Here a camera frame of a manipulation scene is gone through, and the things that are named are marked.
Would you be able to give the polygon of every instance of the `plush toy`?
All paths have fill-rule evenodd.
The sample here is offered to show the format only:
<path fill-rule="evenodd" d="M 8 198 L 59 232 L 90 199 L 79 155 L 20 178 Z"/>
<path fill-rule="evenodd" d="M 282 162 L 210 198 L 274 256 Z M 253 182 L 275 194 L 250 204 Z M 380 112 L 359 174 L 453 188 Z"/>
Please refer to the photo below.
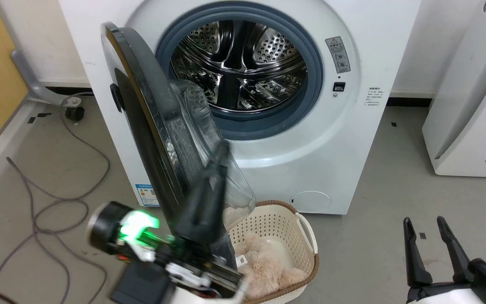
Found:
<path fill-rule="evenodd" d="M 271 244 L 254 233 L 245 235 L 245 241 L 236 247 L 235 255 L 247 258 L 247 265 L 238 269 L 249 282 L 245 292 L 247 299 L 266 296 L 308 277 L 301 269 L 285 269 Z"/>

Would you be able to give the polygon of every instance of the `gray cable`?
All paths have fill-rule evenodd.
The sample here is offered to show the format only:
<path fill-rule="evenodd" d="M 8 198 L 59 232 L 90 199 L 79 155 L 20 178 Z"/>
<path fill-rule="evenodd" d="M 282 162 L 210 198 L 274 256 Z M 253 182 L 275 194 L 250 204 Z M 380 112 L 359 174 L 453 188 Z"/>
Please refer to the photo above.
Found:
<path fill-rule="evenodd" d="M 68 98 L 72 98 L 72 97 L 75 97 L 75 96 L 83 96 L 83 95 L 89 95 L 91 93 L 89 92 L 83 92 L 83 93 L 77 93 L 77 94 L 72 94 L 70 96 L 67 96 L 65 97 L 65 100 L 62 100 L 61 102 L 61 106 L 63 105 L 63 103 L 68 99 Z M 69 131 L 69 133 L 75 137 L 77 140 L 81 141 L 83 144 L 85 144 L 86 146 L 90 147 L 91 149 L 93 149 L 95 152 L 97 152 L 98 154 L 100 154 L 100 156 L 102 156 L 102 158 L 104 158 L 106 160 L 106 163 L 107 163 L 107 166 L 106 166 L 106 171 L 104 172 L 104 174 L 102 175 L 102 177 L 99 179 L 99 181 L 93 186 L 91 187 L 88 191 L 86 191 L 85 193 L 81 194 L 81 195 L 78 195 L 76 196 L 75 198 L 62 198 L 62 197 L 59 197 L 57 195 L 54 195 L 54 194 L 51 194 L 49 193 L 48 191 L 42 189 L 41 187 L 39 187 L 39 185 L 35 184 L 33 181 L 31 181 L 31 179 L 29 179 L 27 176 L 25 176 L 22 171 L 20 171 L 20 169 L 16 166 L 16 164 L 12 161 L 12 159 L 10 159 L 9 157 L 6 158 L 6 160 L 8 161 L 8 163 L 11 165 L 12 168 L 14 168 L 16 170 L 16 172 L 20 175 L 23 183 L 24 183 L 24 186 L 25 186 L 25 189 L 27 190 L 27 195 L 29 196 L 29 206 L 30 206 L 30 211 L 31 211 L 31 224 L 32 224 L 32 233 L 30 235 L 28 235 L 22 242 L 20 242 L 20 244 L 18 244 L 18 246 L 16 246 L 9 254 L 8 256 L 3 260 L 3 262 L 0 264 L 0 273 L 2 271 L 2 269 L 5 267 L 6 263 L 8 262 L 8 260 L 18 251 L 20 250 L 20 248 L 22 246 L 24 246 L 27 241 L 29 241 L 31 238 L 34 238 L 35 239 L 35 242 L 37 242 L 37 244 L 40 246 L 40 248 L 44 251 L 45 254 L 47 254 L 47 256 L 49 256 L 50 258 L 52 258 L 52 260 L 54 260 L 56 263 L 58 263 L 62 268 L 63 270 L 65 271 L 65 275 L 66 275 L 66 287 L 65 287 L 65 293 L 63 294 L 63 297 L 61 298 L 61 302 L 60 304 L 63 304 L 67 298 L 67 296 L 69 295 L 69 288 L 70 288 L 70 283 L 71 283 L 71 277 L 70 277 L 70 272 L 69 272 L 69 268 L 66 267 L 65 263 L 63 263 L 62 260 L 60 260 L 60 258 L 56 257 L 52 252 L 50 252 L 50 250 L 48 250 L 46 247 L 44 247 L 44 245 L 42 244 L 42 242 L 39 240 L 38 238 L 38 234 L 39 233 L 43 233 L 43 234 L 50 234 L 50 235 L 53 235 L 54 237 L 56 237 L 56 239 L 59 241 L 59 243 L 68 251 L 70 252 L 75 258 L 79 259 L 80 261 L 82 262 L 85 262 L 95 268 L 98 268 L 100 269 L 103 274 L 104 274 L 104 279 L 103 279 L 103 282 L 102 284 L 100 285 L 100 287 L 97 289 L 97 292 L 92 296 L 92 298 L 89 300 L 89 302 L 87 302 L 88 304 L 90 304 L 91 302 L 93 302 L 93 300 L 95 300 L 95 298 L 98 296 L 98 294 L 100 293 L 100 291 L 102 290 L 102 288 L 104 287 L 104 284 L 106 283 L 106 279 L 108 278 L 108 272 L 106 271 L 106 269 L 104 267 L 102 267 L 101 265 L 93 262 L 93 261 L 90 261 L 90 260 L 87 260 L 87 258 L 84 258 L 82 256 L 80 256 L 79 254 L 77 254 L 76 252 L 74 252 L 73 250 L 71 250 L 62 240 L 61 238 L 59 237 L 58 234 L 60 233 L 63 233 L 63 232 L 66 232 L 66 231 L 69 231 L 71 229 L 74 229 L 75 227 L 77 227 L 78 225 L 82 224 L 85 219 L 87 218 L 87 216 L 89 215 L 89 206 L 82 200 L 85 196 L 91 194 L 93 191 L 95 191 L 95 189 L 98 187 L 98 185 L 100 185 L 100 183 L 102 183 L 104 181 L 104 179 L 106 178 L 106 175 L 108 175 L 108 172 L 110 171 L 110 159 L 108 159 L 108 156 L 106 156 L 106 154 L 104 154 L 103 152 L 101 152 L 99 149 L 97 149 L 96 147 L 94 147 L 93 145 L 89 144 L 88 142 L 86 142 L 85 140 L 81 139 L 80 137 L 78 137 L 76 134 L 73 133 L 73 131 L 71 131 L 71 129 L 69 128 L 69 126 L 65 123 L 65 119 L 63 117 L 63 114 L 62 112 L 60 112 L 60 118 L 61 118 L 61 121 L 65 127 L 65 129 L 67 129 L 67 131 Z M 48 206 L 45 206 L 44 208 L 42 208 L 39 212 L 37 212 L 35 214 L 35 208 L 34 208 L 34 205 L 33 205 L 33 194 L 31 192 L 31 188 L 29 187 L 29 185 L 33 185 L 33 187 L 37 188 L 38 190 L 40 190 L 42 193 L 50 196 L 51 198 L 55 198 L 56 201 L 53 202 L 52 204 L 49 204 Z M 85 213 L 83 215 L 83 217 L 78 221 L 76 222 L 75 224 L 73 225 L 70 225 L 69 227 L 66 227 L 64 229 L 60 229 L 60 230 L 57 230 L 57 231 L 52 231 L 50 229 L 45 229 L 45 228 L 41 228 L 37 225 L 37 219 L 38 217 L 43 214 L 43 212 L 45 212 L 46 210 L 52 208 L 53 206 L 56 206 L 58 204 L 81 204 L 82 206 L 84 206 L 85 208 Z"/>

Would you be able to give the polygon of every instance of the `black baseboard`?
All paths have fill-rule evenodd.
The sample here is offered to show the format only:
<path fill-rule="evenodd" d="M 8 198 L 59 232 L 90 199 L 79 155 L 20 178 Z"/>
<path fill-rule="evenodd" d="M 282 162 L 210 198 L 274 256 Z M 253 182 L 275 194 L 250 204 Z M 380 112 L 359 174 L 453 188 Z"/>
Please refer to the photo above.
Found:
<path fill-rule="evenodd" d="M 48 87 L 49 90 L 61 95 L 72 95 L 81 92 L 93 93 L 91 88 Z M 412 106 L 415 108 L 428 108 L 431 98 L 388 98 L 386 106 Z"/>
<path fill-rule="evenodd" d="M 431 98 L 389 98 L 386 106 L 412 106 L 414 108 L 428 108 Z"/>

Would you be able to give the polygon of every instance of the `caster wheel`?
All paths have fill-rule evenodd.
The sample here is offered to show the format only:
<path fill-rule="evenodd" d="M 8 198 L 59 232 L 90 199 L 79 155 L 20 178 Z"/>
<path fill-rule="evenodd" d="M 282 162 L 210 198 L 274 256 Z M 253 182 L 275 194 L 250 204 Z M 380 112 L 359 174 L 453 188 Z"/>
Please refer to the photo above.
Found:
<path fill-rule="evenodd" d="M 81 121 L 84 117 L 84 109 L 81 106 L 77 106 L 76 108 L 66 108 L 65 117 L 71 121 Z"/>

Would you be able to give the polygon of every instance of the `brown basket rim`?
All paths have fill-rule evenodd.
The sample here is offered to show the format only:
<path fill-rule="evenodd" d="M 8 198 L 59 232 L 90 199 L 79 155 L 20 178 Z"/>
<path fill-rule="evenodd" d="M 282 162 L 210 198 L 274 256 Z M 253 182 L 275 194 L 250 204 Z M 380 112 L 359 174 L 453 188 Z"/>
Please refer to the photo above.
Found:
<path fill-rule="evenodd" d="M 258 207 L 261 207 L 261 206 L 269 206 L 269 205 L 283 206 L 286 209 L 290 210 L 293 214 L 297 213 L 297 210 L 294 207 L 292 207 L 291 205 L 286 204 L 285 202 L 275 201 L 275 200 L 258 202 L 256 204 L 256 207 L 258 208 Z M 278 290 L 278 291 L 276 291 L 272 294 L 268 294 L 267 296 L 263 296 L 261 298 L 257 298 L 257 299 L 253 299 L 253 300 L 247 300 L 247 301 L 245 301 L 245 304 L 258 304 L 258 303 L 262 303 L 262 302 L 267 302 L 269 300 L 284 296 L 285 294 L 289 294 L 289 293 L 309 284 L 314 279 L 314 277 L 316 277 L 316 274 L 318 273 L 318 268 L 320 268 L 320 256 L 318 256 L 318 253 L 316 253 L 316 254 L 314 254 L 314 267 L 313 267 L 312 271 L 310 272 L 310 275 L 306 279 L 304 279 L 303 281 L 301 281 L 299 283 L 296 283 L 294 285 L 286 287 L 285 289 Z"/>

